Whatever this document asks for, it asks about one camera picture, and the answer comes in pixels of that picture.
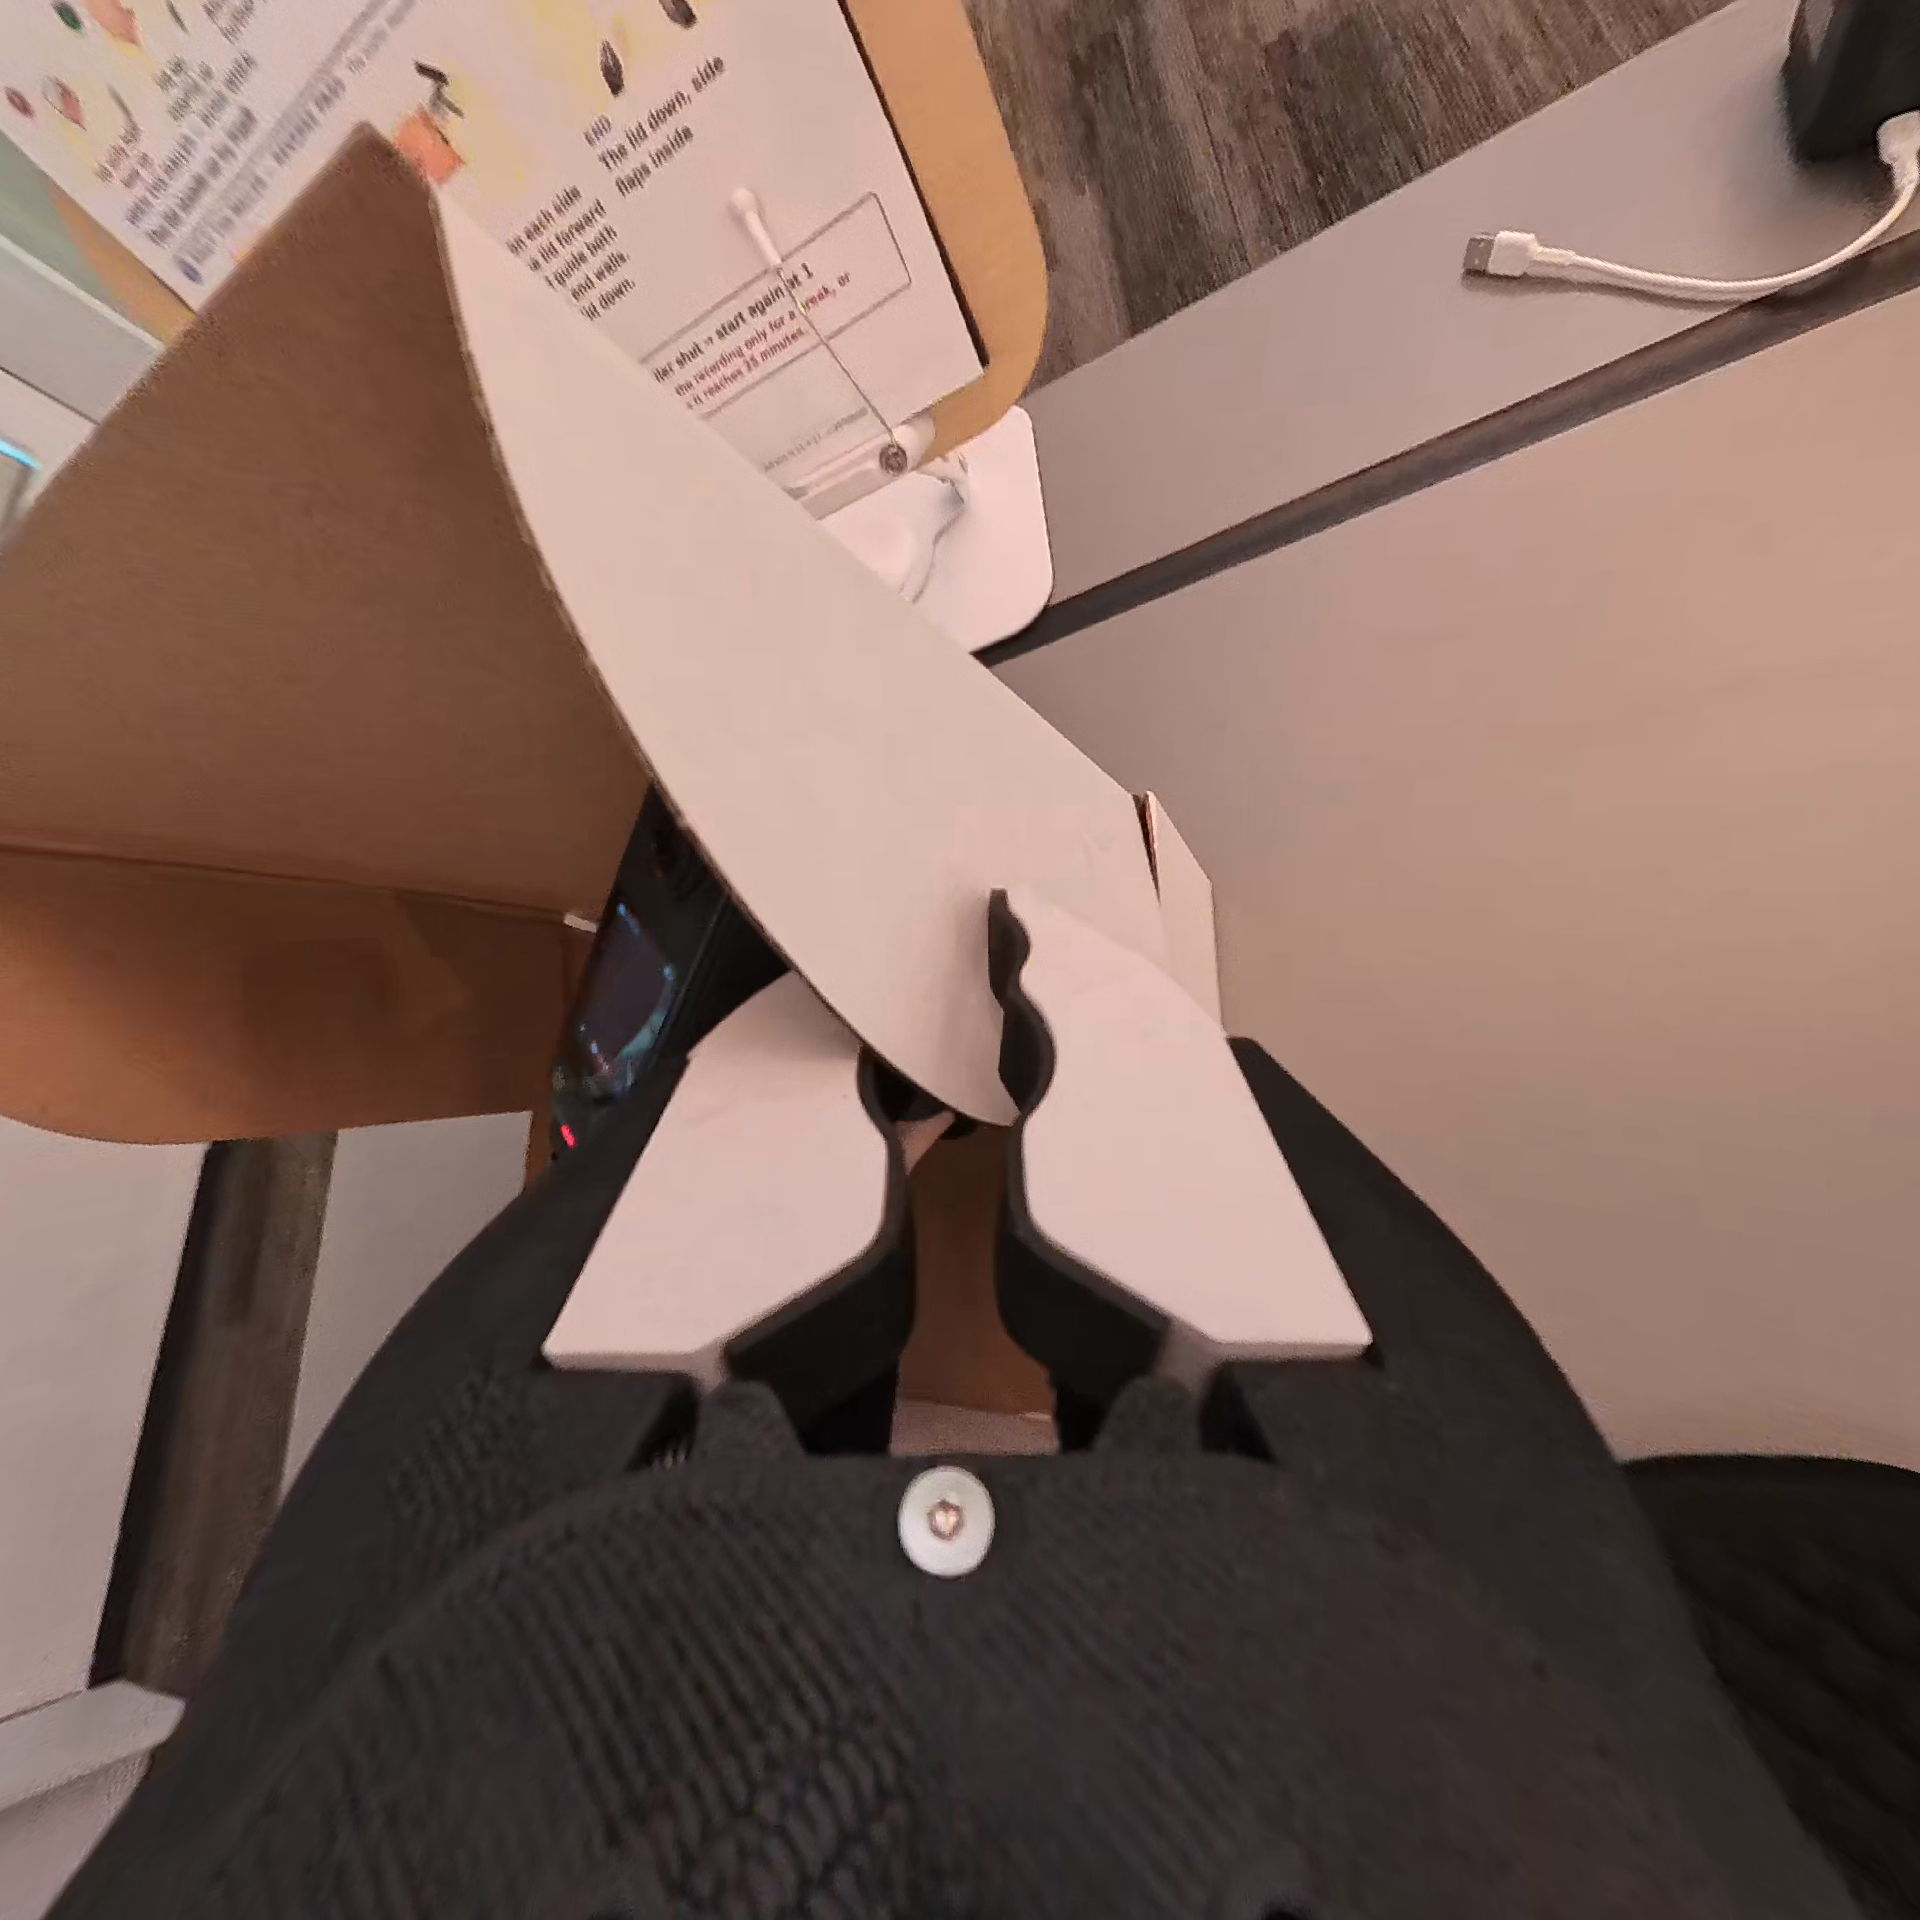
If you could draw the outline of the black charger block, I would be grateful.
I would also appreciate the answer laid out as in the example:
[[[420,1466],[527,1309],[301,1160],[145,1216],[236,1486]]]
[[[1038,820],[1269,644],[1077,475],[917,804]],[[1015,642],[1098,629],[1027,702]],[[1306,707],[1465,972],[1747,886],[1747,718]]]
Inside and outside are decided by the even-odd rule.
[[[1797,160],[1873,154],[1887,120],[1918,110],[1918,2],[1801,2],[1783,107]]]

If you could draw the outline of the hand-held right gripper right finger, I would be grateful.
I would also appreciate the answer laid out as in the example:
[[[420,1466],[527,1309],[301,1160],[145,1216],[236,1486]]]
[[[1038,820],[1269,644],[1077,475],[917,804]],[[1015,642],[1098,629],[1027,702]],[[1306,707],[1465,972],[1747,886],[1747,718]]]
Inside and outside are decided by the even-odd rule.
[[[1015,1104],[994,1244],[1009,1338],[1086,1451],[1141,1380],[1374,1347],[1221,1020],[1162,963],[1028,886],[990,902]]]

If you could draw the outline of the dark knit cloth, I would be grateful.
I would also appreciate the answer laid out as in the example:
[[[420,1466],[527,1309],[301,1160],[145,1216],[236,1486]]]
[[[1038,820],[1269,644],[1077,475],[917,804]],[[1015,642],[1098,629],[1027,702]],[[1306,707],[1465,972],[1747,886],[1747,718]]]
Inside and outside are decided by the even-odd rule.
[[[1918,1916],[1918,1476],[1830,1456],[1625,1466],[1721,1688],[1863,1916]]]

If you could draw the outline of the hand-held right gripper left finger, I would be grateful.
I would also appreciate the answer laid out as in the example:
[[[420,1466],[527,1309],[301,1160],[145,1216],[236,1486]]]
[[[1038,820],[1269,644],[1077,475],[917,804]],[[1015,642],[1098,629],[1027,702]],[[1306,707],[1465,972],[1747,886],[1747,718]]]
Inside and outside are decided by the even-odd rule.
[[[565,1374],[769,1387],[812,1453],[884,1453],[919,1305],[881,1064],[801,976],[687,1057],[541,1344]]]

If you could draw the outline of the white cardboard mailer box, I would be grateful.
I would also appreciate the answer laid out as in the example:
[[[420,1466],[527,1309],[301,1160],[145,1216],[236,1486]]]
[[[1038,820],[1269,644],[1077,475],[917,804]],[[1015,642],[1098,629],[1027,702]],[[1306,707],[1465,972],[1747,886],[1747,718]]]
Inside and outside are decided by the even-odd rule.
[[[1162,816],[372,133],[4,541],[4,1118],[193,1145],[503,1114],[649,790],[883,1067],[1005,1137],[990,902],[1169,961]],[[347,1406],[526,1374],[684,1066]]]

